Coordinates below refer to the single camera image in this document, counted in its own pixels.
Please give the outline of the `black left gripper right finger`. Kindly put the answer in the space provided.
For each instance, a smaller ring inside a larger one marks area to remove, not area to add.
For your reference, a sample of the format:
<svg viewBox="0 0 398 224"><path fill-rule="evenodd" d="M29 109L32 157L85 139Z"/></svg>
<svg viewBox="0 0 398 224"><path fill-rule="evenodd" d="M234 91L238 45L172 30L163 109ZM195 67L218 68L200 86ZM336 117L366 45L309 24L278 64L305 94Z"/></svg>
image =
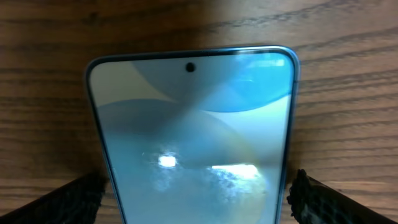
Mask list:
<svg viewBox="0 0 398 224"><path fill-rule="evenodd" d="M397 224L299 169L287 196L299 224Z"/></svg>

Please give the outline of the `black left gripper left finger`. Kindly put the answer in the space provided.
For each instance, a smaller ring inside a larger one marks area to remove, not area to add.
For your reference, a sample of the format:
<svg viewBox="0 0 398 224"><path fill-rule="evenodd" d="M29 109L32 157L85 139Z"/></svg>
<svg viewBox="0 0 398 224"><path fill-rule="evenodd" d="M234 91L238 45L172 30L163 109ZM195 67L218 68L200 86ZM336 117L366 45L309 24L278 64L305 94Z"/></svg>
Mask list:
<svg viewBox="0 0 398 224"><path fill-rule="evenodd" d="M1 216L1 224L94 224L106 177L94 172Z"/></svg>

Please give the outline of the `blue Galaxy smartphone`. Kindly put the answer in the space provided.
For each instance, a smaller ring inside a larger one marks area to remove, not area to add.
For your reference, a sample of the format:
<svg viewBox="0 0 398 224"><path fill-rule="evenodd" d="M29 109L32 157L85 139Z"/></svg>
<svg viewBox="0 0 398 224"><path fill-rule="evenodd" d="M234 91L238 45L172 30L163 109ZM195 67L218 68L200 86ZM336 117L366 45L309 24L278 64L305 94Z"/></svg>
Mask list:
<svg viewBox="0 0 398 224"><path fill-rule="evenodd" d="M123 223L278 223L299 78L297 54L279 45L90 62Z"/></svg>

